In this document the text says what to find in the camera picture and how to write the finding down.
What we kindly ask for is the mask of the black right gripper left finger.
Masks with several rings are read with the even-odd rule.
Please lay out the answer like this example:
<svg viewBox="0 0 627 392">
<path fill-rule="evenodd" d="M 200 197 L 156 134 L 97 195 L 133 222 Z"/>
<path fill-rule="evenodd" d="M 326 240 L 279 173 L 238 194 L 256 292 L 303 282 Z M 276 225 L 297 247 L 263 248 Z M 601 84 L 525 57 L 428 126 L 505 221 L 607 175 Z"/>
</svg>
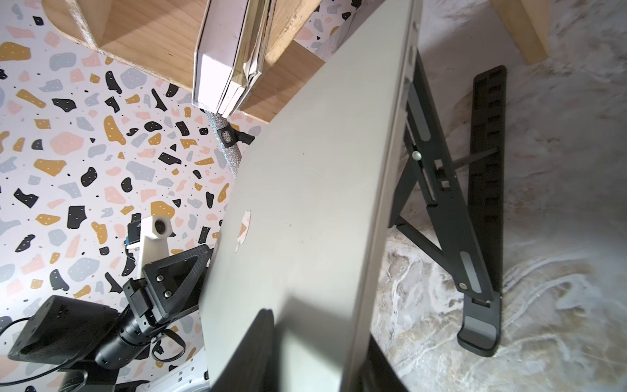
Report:
<svg viewBox="0 0 627 392">
<path fill-rule="evenodd" d="M 211 391 L 276 391 L 271 310 L 258 312 Z"/>
</svg>

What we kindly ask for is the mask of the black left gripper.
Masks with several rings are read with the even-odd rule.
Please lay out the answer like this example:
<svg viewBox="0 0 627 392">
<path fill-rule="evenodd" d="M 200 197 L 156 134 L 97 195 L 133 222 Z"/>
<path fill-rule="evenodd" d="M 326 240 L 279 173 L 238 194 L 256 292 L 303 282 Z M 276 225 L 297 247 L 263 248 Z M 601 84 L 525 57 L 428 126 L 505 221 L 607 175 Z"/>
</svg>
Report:
<svg viewBox="0 0 627 392">
<path fill-rule="evenodd" d="M 167 325 L 158 319 L 181 319 L 199 308 L 212 249 L 202 244 L 145 265 L 146 278 L 123 286 L 128 305 L 96 348 L 96 363 L 121 369 L 144 353 Z"/>
</svg>

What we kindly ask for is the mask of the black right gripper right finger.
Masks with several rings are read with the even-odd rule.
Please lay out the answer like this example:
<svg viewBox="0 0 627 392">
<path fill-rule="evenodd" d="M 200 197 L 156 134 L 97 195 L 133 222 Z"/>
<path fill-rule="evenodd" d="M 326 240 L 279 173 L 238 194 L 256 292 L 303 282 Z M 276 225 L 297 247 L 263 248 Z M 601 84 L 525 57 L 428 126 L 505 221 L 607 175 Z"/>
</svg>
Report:
<svg viewBox="0 0 627 392">
<path fill-rule="evenodd" d="M 359 380 L 365 392 L 408 392 L 372 335 Z"/>
</svg>

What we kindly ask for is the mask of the silver laptop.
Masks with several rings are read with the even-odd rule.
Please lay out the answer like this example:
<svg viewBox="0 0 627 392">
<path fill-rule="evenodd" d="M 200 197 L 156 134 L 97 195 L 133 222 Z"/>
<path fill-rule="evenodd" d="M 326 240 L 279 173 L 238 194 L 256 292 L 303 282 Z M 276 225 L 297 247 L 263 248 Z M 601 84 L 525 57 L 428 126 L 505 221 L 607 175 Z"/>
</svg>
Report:
<svg viewBox="0 0 627 392">
<path fill-rule="evenodd" d="M 211 387 L 267 309 L 276 391 L 361 388 L 421 11 L 382 3 L 246 151 L 199 305 Z"/>
</svg>

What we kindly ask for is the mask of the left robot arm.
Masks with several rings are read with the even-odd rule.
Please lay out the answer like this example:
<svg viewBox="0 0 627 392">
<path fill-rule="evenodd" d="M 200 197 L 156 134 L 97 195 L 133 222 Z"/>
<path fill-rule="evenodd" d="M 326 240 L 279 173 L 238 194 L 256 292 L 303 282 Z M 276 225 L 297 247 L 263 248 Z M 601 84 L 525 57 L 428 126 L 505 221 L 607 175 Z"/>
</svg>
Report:
<svg viewBox="0 0 627 392">
<path fill-rule="evenodd" d="M 199 308 L 202 282 L 213 250 L 196 248 L 150 262 L 142 277 L 122 290 L 127 307 L 52 296 L 22 321 L 9 351 L 12 361 L 50 364 L 64 375 L 63 391 L 133 391 L 119 385 L 119 371 L 136 359 L 167 364 L 186 354 L 186 344 L 170 326 Z"/>
</svg>

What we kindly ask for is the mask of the black laptop stand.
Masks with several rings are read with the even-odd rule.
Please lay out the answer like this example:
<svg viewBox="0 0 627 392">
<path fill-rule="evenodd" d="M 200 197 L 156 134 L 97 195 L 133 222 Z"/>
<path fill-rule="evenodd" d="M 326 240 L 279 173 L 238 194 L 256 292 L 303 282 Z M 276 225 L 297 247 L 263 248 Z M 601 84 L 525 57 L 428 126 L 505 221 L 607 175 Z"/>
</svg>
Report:
<svg viewBox="0 0 627 392">
<path fill-rule="evenodd" d="M 409 158 L 390 218 L 452 277 L 464 296 L 458 344 L 482 357 L 496 354 L 501 340 L 506 84 L 503 65 L 474 77 L 470 153 L 452 159 L 416 63 L 403 134 Z"/>
</svg>

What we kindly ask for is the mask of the glitter microphone on stand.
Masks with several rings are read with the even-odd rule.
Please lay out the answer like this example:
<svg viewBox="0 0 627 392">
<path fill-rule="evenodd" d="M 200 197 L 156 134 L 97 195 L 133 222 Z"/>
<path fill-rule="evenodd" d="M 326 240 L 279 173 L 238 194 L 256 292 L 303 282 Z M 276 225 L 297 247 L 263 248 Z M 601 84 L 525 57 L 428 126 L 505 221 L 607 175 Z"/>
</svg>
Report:
<svg viewBox="0 0 627 392">
<path fill-rule="evenodd" d="M 251 145 L 255 137 L 245 132 L 237 131 L 233 125 L 220 114 L 206 112 L 206 116 L 209 121 L 210 129 L 212 129 L 218 140 L 220 150 L 225 156 L 233 176 L 236 177 L 242 160 L 238 143 Z"/>
</svg>

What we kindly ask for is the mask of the white book on shelf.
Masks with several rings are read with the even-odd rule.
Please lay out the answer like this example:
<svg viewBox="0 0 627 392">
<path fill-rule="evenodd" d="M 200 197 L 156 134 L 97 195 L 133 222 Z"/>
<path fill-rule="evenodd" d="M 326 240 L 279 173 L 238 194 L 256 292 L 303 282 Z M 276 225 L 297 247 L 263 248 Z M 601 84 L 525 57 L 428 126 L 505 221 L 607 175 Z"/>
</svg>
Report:
<svg viewBox="0 0 627 392">
<path fill-rule="evenodd" d="M 271 0 L 207 3 L 194 53 L 192 101 L 228 117 L 261 77 L 274 17 Z"/>
</svg>

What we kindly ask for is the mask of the wooden shelf unit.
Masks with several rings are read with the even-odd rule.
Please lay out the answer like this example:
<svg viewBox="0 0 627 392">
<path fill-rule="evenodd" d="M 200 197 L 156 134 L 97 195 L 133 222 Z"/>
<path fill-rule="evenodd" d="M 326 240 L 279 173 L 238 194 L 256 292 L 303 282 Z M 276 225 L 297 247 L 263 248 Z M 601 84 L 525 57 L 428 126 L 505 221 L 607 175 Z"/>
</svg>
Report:
<svg viewBox="0 0 627 392">
<path fill-rule="evenodd" d="M 323 66 L 296 41 L 317 1 L 278 1 L 263 73 L 240 109 L 270 122 Z M 67 39 L 189 91 L 205 1 L 44 1 Z M 529 64 L 550 53 L 550 1 L 494 1 L 492 6 Z"/>
</svg>

